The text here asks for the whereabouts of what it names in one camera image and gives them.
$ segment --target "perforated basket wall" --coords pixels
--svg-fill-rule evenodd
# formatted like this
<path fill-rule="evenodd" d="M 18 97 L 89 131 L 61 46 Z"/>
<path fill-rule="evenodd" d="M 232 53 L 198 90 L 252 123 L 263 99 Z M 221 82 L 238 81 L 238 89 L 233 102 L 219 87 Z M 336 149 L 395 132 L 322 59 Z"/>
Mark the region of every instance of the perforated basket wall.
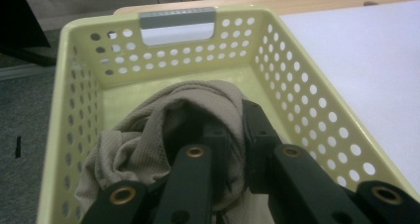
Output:
<path fill-rule="evenodd" d="M 77 223 L 73 194 L 98 133 L 156 91 L 191 79 L 237 84 L 285 142 L 309 151 L 340 185 L 379 179 L 411 191 L 276 15 L 255 7 L 215 15 L 210 39 L 152 47 L 142 41 L 136 14 L 62 30 L 38 223 Z"/>

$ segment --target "basket hole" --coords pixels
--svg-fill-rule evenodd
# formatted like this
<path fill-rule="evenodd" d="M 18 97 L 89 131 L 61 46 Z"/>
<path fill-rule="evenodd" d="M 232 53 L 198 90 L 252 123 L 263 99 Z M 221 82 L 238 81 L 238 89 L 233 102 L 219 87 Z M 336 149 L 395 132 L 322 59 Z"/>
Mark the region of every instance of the basket hole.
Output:
<path fill-rule="evenodd" d="M 125 67 L 120 67 L 119 69 L 118 69 L 118 72 L 120 72 L 121 74 L 124 74 L 124 73 L 127 73 L 127 69 L 125 68 Z"/>
<path fill-rule="evenodd" d="M 127 43 L 126 44 L 126 48 L 128 49 L 128 50 L 134 50 L 135 48 L 136 48 L 136 44 L 134 44 L 134 43 Z"/>
<path fill-rule="evenodd" d="M 294 84 L 294 91 L 295 91 L 296 93 L 300 92 L 300 85 L 299 85 L 298 83 L 295 83 L 295 84 Z"/>
<path fill-rule="evenodd" d="M 182 52 L 183 52 L 184 54 L 189 54 L 189 53 L 191 53 L 191 48 L 184 48 L 184 49 L 182 50 Z"/>
<path fill-rule="evenodd" d="M 74 108 L 74 100 L 72 99 L 72 98 L 70 98 L 70 100 L 69 100 L 69 105 L 70 105 L 70 108 Z"/>
<path fill-rule="evenodd" d="M 317 115 L 317 111 L 316 111 L 316 109 L 315 108 L 311 108 L 311 109 L 309 109 L 309 114 L 311 115 L 311 117 L 316 117 L 316 115 Z"/>
<path fill-rule="evenodd" d="M 231 21 L 229 19 L 225 19 L 222 21 L 222 26 L 223 27 L 228 27 L 231 24 Z"/>
<path fill-rule="evenodd" d="M 294 105 L 294 112 L 299 114 L 300 113 L 300 106 L 299 105 Z"/>
<path fill-rule="evenodd" d="M 124 62 L 124 58 L 123 58 L 123 57 L 118 56 L 118 57 L 116 57 L 116 58 L 115 58 L 115 62 L 116 62 L 116 63 L 123 63 L 123 62 Z"/>
<path fill-rule="evenodd" d="M 300 134 L 300 126 L 299 126 L 299 125 L 295 125 L 295 126 L 294 126 L 294 131 L 295 131 L 297 134 Z"/>
<path fill-rule="evenodd" d="M 74 124 L 74 119 L 73 119 L 73 116 L 72 116 L 71 114 L 70 114 L 70 115 L 68 115 L 67 120 L 68 120 L 68 124 L 69 124 L 70 126 L 73 126 L 73 124 Z"/>
<path fill-rule="evenodd" d="M 235 20 L 235 25 L 236 26 L 241 26 L 243 22 L 244 22 L 244 20 L 239 18 L 239 19 Z"/>
<path fill-rule="evenodd" d="M 287 115 L 287 119 L 288 119 L 290 122 L 292 122 L 292 121 L 294 120 L 294 118 L 293 118 L 293 114 L 289 113 L 289 114 Z"/>
<path fill-rule="evenodd" d="M 340 133 L 340 136 L 343 139 L 346 139 L 346 138 L 349 137 L 349 131 L 346 128 L 344 128 L 344 127 L 340 128 L 339 133 Z"/>
<path fill-rule="evenodd" d="M 285 42 L 281 42 L 280 43 L 280 49 L 282 50 L 282 51 L 284 51 L 284 49 L 286 48 L 286 43 Z"/>
<path fill-rule="evenodd" d="M 309 102 L 309 100 L 308 100 L 308 96 L 303 95 L 303 96 L 302 96 L 302 103 L 306 105 L 306 104 L 308 104 L 308 102 Z"/>
<path fill-rule="evenodd" d="M 81 162 L 77 162 L 77 171 L 81 172 Z"/>
<path fill-rule="evenodd" d="M 152 58 L 152 54 L 150 54 L 150 53 L 143 54 L 143 58 L 144 59 L 151 59 Z"/>
<path fill-rule="evenodd" d="M 359 176 L 359 173 L 355 171 L 354 169 L 349 171 L 349 175 L 353 181 L 359 181 L 361 179 L 361 177 Z"/>
<path fill-rule="evenodd" d="M 309 152 L 309 155 L 311 155 L 312 159 L 316 160 L 317 157 L 316 157 L 315 152 L 311 151 Z"/>
<path fill-rule="evenodd" d="M 137 61 L 137 60 L 139 60 L 139 56 L 137 56 L 137 55 L 131 55 L 129 57 L 129 59 L 130 59 L 130 61 Z"/>
<path fill-rule="evenodd" d="M 255 19 L 255 18 L 249 18 L 249 19 L 247 20 L 247 23 L 248 23 L 248 25 L 252 25 L 255 21 L 256 21 L 256 19 Z"/>
<path fill-rule="evenodd" d="M 312 140 L 315 140 L 317 138 L 317 134 L 314 130 L 311 130 L 309 132 L 309 137 L 312 138 Z"/>
<path fill-rule="evenodd" d="M 307 127 L 308 124 L 309 124 L 308 119 L 306 117 L 302 117 L 302 125 L 305 126 L 305 127 Z"/>
<path fill-rule="evenodd" d="M 103 53 L 105 53 L 105 49 L 104 49 L 104 48 L 102 48 L 102 47 L 98 47 L 98 48 L 96 48 L 96 52 L 97 52 L 98 54 L 103 54 Z"/>
<path fill-rule="evenodd" d="M 120 45 L 112 45 L 111 50 L 114 53 L 118 53 L 121 50 L 121 47 L 120 47 Z"/>
<path fill-rule="evenodd" d="M 201 47 L 201 46 L 198 46 L 198 47 L 196 47 L 195 48 L 195 51 L 197 52 L 197 53 L 201 53 L 201 52 L 203 52 L 203 47 Z"/>
<path fill-rule="evenodd" d="M 327 106 L 327 100 L 325 98 L 320 98 L 318 103 L 319 103 L 319 106 L 322 108 L 325 108 Z"/>
<path fill-rule="evenodd" d="M 306 72 L 302 73 L 302 81 L 303 81 L 303 82 L 307 82 L 307 81 L 308 81 L 308 79 L 309 79 L 308 74 L 307 74 Z"/>
<path fill-rule="evenodd" d="M 287 109 L 287 104 L 285 102 L 281 103 L 281 109 L 283 109 L 284 111 Z"/>
<path fill-rule="evenodd" d="M 108 35 L 108 38 L 111 40 L 114 40 L 117 38 L 117 33 L 115 33 L 114 31 L 109 31 L 107 35 Z"/>
<path fill-rule="evenodd" d="M 105 74 L 106 75 L 112 75 L 112 74 L 114 74 L 114 71 L 112 69 L 107 69 L 107 70 L 105 70 Z"/>
<path fill-rule="evenodd" d="M 152 63 L 146 64 L 146 69 L 153 69 L 155 66 Z"/>
<path fill-rule="evenodd" d="M 78 132 L 79 132 L 80 136 L 83 135 L 83 127 L 81 125 L 78 126 Z"/>
<path fill-rule="evenodd" d="M 101 40 L 101 36 L 99 36 L 99 34 L 93 33 L 93 34 L 90 35 L 90 39 L 92 41 L 99 41 L 99 40 Z"/>
<path fill-rule="evenodd" d="M 335 112 L 330 112 L 328 114 L 328 118 L 330 119 L 330 122 L 332 123 L 337 122 L 337 114 Z"/>
<path fill-rule="evenodd" d="M 78 151 L 82 154 L 83 153 L 83 146 L 81 143 L 77 144 Z"/>
<path fill-rule="evenodd" d="M 73 134 L 67 133 L 67 143 L 73 145 Z"/>
<path fill-rule="evenodd" d="M 70 177 L 68 175 L 66 175 L 65 178 L 64 178 L 64 188 L 65 188 L 65 190 L 70 190 L 70 186 L 71 186 Z"/>
<path fill-rule="evenodd" d="M 287 74 L 287 80 L 288 81 L 293 80 L 293 74 L 291 74 L 290 72 Z"/>
<path fill-rule="evenodd" d="M 176 56 L 176 55 L 178 55 L 178 50 L 176 50 L 176 49 L 171 50 L 171 51 L 170 51 L 170 55 L 171 55 L 171 56 Z"/>
<path fill-rule="evenodd" d="M 223 32 L 223 33 L 220 35 L 220 38 L 222 38 L 222 39 L 227 39 L 227 38 L 228 38 L 228 36 L 229 36 L 229 34 L 228 34 L 227 32 Z"/>
<path fill-rule="evenodd" d="M 317 88 L 317 86 L 316 86 L 316 85 L 312 84 L 312 85 L 309 87 L 309 91 L 310 91 L 312 94 L 316 94 L 316 93 L 317 93 L 317 91 L 318 91 L 318 88 Z"/>
<path fill-rule="evenodd" d="M 319 130 L 320 130 L 321 132 L 325 132 L 325 131 L 327 131 L 327 126 L 325 125 L 325 123 L 324 123 L 324 122 L 319 122 L 319 123 L 318 123 L 318 128 L 319 128 Z"/>
<path fill-rule="evenodd" d="M 287 100 L 289 102 L 293 102 L 293 94 L 291 94 L 291 93 L 287 94 Z"/>
<path fill-rule="evenodd" d="M 365 173 L 369 175 L 374 175 L 376 173 L 376 169 L 371 163 L 364 163 L 364 170 L 365 170 Z"/>
<path fill-rule="evenodd" d="M 341 186 L 347 186 L 347 181 L 342 176 L 337 177 L 337 183 Z"/>
<path fill-rule="evenodd" d="M 334 137 L 328 137 L 328 145 L 330 145 L 331 147 L 336 147 L 337 146 L 337 141 Z"/>
<path fill-rule="evenodd" d="M 109 59 L 108 58 L 103 58 L 103 59 L 99 60 L 99 62 L 103 65 L 108 65 L 109 64 Z"/>
<path fill-rule="evenodd" d="M 131 36 L 133 36 L 133 31 L 131 31 L 130 29 L 124 29 L 123 35 L 126 38 L 130 38 Z"/>
<path fill-rule="evenodd" d="M 70 214 L 70 206 L 68 204 L 68 201 L 65 201 L 62 205 L 61 205 L 61 213 L 64 217 L 68 217 L 68 215 Z"/>
<path fill-rule="evenodd" d="M 287 52 L 286 57 L 288 60 L 291 60 L 293 58 L 293 53 L 292 52 Z"/>
<path fill-rule="evenodd" d="M 302 138 L 302 145 L 305 147 L 309 146 L 309 141 L 307 138 Z"/>
<path fill-rule="evenodd" d="M 345 164 L 345 163 L 348 161 L 346 154 L 344 154 L 344 153 L 339 153 L 339 161 L 340 161 L 341 163 Z"/>
<path fill-rule="evenodd" d="M 327 149 L 325 149 L 325 146 L 321 144 L 318 146 L 318 152 L 324 155 L 327 152 Z"/>
<path fill-rule="evenodd" d="M 329 169 L 334 170 L 336 169 L 336 163 L 333 160 L 327 160 L 327 166 Z"/>

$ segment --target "fabric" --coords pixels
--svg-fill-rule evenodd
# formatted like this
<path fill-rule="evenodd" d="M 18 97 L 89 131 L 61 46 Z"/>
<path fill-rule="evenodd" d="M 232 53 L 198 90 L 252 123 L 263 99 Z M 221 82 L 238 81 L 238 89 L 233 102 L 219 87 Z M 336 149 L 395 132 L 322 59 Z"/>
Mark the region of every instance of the fabric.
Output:
<path fill-rule="evenodd" d="M 168 174 L 170 163 L 166 152 L 170 148 L 164 140 L 176 133 L 191 113 L 198 111 L 221 121 L 235 142 L 227 167 L 231 188 L 225 188 L 223 198 L 214 203 L 213 210 L 228 210 L 228 217 L 229 210 L 235 216 L 240 213 L 244 216 L 249 204 L 238 200 L 248 200 L 246 195 L 250 194 L 246 192 L 244 179 L 243 98 L 238 87 L 225 81 L 186 81 L 153 95 L 112 131 L 100 134 L 75 193 L 82 213 L 88 210 L 100 190 L 112 183 L 134 180 L 151 184 Z"/>

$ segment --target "plastic basket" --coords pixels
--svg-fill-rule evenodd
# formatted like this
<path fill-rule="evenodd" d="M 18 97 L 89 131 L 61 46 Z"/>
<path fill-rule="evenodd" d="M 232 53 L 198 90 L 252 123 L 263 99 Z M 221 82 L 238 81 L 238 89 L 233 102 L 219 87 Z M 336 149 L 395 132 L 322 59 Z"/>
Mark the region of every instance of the plastic basket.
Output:
<path fill-rule="evenodd" d="M 146 29 L 212 25 L 208 39 L 147 46 Z M 418 197 L 277 15 L 204 8 L 74 21 L 62 30 L 38 223 L 77 223 L 73 194 L 101 130 L 158 90 L 222 79 L 260 104 L 286 142 L 342 186 L 379 179 Z"/>

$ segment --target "white surface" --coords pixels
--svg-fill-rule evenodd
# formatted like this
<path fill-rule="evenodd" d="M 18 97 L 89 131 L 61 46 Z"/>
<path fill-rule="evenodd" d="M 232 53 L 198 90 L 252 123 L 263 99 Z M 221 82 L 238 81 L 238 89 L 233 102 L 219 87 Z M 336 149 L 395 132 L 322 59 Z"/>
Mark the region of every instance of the white surface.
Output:
<path fill-rule="evenodd" d="M 420 193 L 420 1 L 281 19 Z"/>

